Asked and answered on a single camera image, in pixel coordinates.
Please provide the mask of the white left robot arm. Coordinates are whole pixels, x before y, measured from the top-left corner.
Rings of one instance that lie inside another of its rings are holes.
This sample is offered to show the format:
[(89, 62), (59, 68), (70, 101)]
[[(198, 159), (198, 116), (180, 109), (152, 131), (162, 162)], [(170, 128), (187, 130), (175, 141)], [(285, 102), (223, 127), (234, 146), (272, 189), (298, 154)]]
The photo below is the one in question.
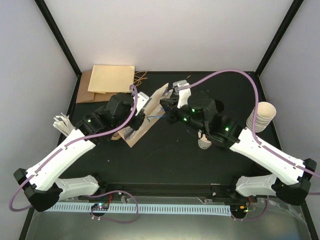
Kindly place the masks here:
[(138, 130), (144, 121), (144, 107), (148, 101), (149, 97), (143, 92), (113, 95), (106, 104), (86, 114), (66, 139), (38, 164), (16, 170), (14, 178), (31, 207), (43, 212), (68, 198), (93, 196), (97, 200), (103, 199), (108, 188), (97, 173), (69, 179), (60, 176), (78, 158), (103, 140), (111, 139), (119, 130), (125, 127)]

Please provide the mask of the white wrapped stirrers bundle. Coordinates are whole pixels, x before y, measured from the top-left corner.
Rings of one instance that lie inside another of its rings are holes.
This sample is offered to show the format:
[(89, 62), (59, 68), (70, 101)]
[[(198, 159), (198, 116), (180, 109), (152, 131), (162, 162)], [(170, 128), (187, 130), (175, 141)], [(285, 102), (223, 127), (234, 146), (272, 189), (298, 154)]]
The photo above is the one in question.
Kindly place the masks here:
[(56, 115), (53, 119), (53, 127), (60, 131), (60, 133), (65, 137), (68, 137), (75, 129), (69, 117), (63, 113), (61, 113), (60, 115)]

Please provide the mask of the stack of white paper cups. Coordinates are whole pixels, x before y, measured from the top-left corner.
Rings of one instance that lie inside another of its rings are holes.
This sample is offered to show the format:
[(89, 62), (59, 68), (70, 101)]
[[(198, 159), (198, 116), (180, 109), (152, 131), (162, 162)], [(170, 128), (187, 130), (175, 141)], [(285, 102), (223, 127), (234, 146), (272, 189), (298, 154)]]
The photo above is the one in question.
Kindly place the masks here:
[(258, 103), (254, 132), (260, 133), (266, 129), (273, 118), (276, 116), (276, 108), (269, 102), (261, 101)]

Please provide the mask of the stack of black lids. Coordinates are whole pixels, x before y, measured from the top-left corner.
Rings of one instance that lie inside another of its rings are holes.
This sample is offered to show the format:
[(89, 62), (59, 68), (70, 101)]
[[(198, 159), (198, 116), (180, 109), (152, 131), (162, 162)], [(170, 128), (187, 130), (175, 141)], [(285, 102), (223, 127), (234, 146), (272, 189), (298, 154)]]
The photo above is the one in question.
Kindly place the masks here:
[(220, 100), (217, 100), (217, 99), (215, 99), (214, 101), (215, 101), (216, 112), (218, 114), (222, 113), (224, 111), (224, 109), (225, 109), (225, 106), (224, 106), (223, 102), (220, 101)]

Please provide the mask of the black corner frame post left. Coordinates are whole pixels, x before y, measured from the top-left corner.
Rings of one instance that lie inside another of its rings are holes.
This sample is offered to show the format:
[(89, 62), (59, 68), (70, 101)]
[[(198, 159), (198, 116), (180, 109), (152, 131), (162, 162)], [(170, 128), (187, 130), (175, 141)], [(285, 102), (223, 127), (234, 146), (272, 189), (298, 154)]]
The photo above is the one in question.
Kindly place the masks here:
[(40, 10), (44, 20), (46, 21), (48, 27), (50, 28), (52, 34), (54, 35), (58, 45), (60, 46), (64, 56), (66, 57), (69, 65), (71, 66), (73, 72), (78, 77), (82, 72), (67, 44), (65, 38), (63, 37), (62, 32), (59, 29), (50, 9), (48, 8), (46, 2), (44, 0), (34, 0), (38, 9)]

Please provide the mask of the brown pulp cup carrier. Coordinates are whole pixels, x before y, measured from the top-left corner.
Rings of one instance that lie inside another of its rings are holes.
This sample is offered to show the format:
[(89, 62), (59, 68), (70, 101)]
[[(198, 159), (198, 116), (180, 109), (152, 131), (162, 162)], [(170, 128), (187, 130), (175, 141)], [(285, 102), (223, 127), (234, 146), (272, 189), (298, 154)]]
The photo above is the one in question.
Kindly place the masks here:
[(119, 135), (118, 132), (116, 132), (116, 133), (114, 133), (114, 134), (112, 135), (111, 140), (112, 140), (112, 141), (117, 141), (117, 140), (119, 140), (120, 138), (121, 138), (121, 136)]

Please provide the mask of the brown kraft paper bag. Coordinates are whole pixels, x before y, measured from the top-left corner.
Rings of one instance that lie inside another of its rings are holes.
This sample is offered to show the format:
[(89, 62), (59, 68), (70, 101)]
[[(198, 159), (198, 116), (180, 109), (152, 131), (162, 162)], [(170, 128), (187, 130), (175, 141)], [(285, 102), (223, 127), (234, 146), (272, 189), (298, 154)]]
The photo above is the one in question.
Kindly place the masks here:
[(116, 93), (95, 93), (88, 91), (92, 70), (84, 71), (81, 75), (79, 88), (76, 97), (76, 103), (97, 103), (107, 102)]

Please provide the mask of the light tan paper bag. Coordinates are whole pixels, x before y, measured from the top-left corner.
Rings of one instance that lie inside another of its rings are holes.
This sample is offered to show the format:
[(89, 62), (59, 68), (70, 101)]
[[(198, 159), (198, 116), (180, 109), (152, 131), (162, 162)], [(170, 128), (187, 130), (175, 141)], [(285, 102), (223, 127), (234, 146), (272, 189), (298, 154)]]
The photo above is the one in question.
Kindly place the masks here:
[(134, 75), (134, 65), (94, 65), (88, 91), (101, 94), (128, 93)]

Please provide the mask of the black corner frame post right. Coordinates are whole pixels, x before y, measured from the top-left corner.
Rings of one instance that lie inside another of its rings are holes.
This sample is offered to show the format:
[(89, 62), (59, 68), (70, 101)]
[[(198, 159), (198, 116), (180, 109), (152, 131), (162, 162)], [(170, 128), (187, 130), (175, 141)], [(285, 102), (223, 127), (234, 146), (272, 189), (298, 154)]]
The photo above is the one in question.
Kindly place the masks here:
[(276, 33), (274, 34), (269, 46), (267, 47), (258, 67), (255, 70), (255, 74), (260, 77), (266, 68), (268, 62), (270, 61), (272, 55), (274, 54), (275, 50), (277, 49), (279, 43), (281, 42), (282, 38), (284, 37), (286, 31), (288, 30), (290, 24), (292, 23), (293, 19), (295, 18), (297, 12), (299, 11), (300, 7), (302, 6), (304, 0), (293, 0), (288, 11), (286, 12), (283, 20), (281, 21)]

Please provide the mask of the blue checkered paper bag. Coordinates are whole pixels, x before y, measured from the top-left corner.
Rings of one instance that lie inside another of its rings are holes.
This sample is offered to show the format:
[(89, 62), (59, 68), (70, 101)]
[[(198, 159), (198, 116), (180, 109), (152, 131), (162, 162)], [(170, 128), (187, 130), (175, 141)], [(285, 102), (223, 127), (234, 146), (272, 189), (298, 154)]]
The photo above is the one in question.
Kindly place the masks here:
[(145, 114), (144, 120), (138, 130), (133, 130), (131, 127), (123, 128), (118, 131), (121, 138), (132, 148), (147, 131), (165, 114), (160, 100), (168, 99), (173, 93), (169, 90), (169, 84), (166, 83), (158, 88), (148, 99), (147, 104), (142, 108)]

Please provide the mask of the black corner frame post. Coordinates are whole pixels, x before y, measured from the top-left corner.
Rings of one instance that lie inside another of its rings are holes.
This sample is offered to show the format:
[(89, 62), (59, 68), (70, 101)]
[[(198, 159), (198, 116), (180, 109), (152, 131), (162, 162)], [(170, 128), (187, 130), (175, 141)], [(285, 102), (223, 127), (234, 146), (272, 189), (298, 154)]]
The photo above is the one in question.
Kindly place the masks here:
[(288, 11), (286, 12), (283, 20), (281, 21), (276, 33), (274, 34), (269, 46), (267, 47), (258, 67), (255, 70), (255, 74), (260, 77), (266, 68), (268, 62), (270, 61), (272, 55), (274, 54), (275, 50), (277, 49), (279, 43), (281, 42), (282, 38), (284, 37), (286, 31), (288, 30), (290, 24), (292, 23), (293, 19), (295, 18), (297, 12), (299, 11), (300, 7), (302, 6), (304, 0), (293, 0)]
[(62, 32), (59, 29), (50, 9), (48, 8), (46, 2), (44, 0), (34, 0), (38, 9), (40, 10), (44, 20), (46, 21), (48, 27), (50, 28), (52, 34), (54, 35), (58, 45), (60, 46), (64, 56), (66, 57), (69, 65), (71, 66), (73, 72), (78, 77), (82, 72), (67, 44), (65, 38), (63, 37)]

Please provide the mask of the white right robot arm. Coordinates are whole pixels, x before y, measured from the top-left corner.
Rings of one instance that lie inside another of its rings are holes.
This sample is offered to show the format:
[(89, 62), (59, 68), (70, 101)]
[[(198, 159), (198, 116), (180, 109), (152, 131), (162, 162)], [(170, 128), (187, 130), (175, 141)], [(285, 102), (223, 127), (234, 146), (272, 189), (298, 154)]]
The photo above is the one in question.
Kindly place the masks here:
[(185, 97), (161, 99), (160, 104), (171, 123), (183, 122), (213, 146), (243, 155), (268, 170), (268, 175), (241, 176), (227, 189), (234, 202), (243, 197), (276, 196), (287, 204), (301, 205), (311, 188), (311, 177), (317, 163), (308, 158), (292, 157), (243, 127), (231, 117), (221, 115), (224, 105), (204, 92), (188, 93)]

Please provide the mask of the small electronics board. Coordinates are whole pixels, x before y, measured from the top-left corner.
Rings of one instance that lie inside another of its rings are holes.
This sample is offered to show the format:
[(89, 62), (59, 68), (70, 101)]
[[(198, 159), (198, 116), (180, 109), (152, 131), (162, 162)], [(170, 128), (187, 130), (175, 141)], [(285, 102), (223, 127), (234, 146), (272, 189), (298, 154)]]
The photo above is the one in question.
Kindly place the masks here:
[(109, 209), (108, 203), (95, 203), (91, 206), (92, 211), (107, 211)]

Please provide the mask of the white paper coffee cup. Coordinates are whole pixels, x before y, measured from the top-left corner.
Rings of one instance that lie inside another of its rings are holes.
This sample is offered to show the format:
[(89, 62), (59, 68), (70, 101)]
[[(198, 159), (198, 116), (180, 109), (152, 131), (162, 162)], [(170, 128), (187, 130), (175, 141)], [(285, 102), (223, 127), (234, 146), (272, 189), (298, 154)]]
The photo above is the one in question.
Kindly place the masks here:
[(201, 130), (199, 130), (197, 134), (198, 134), (198, 141), (197, 141), (198, 146), (203, 150), (208, 149), (212, 145), (212, 142), (207, 139), (206, 135)]

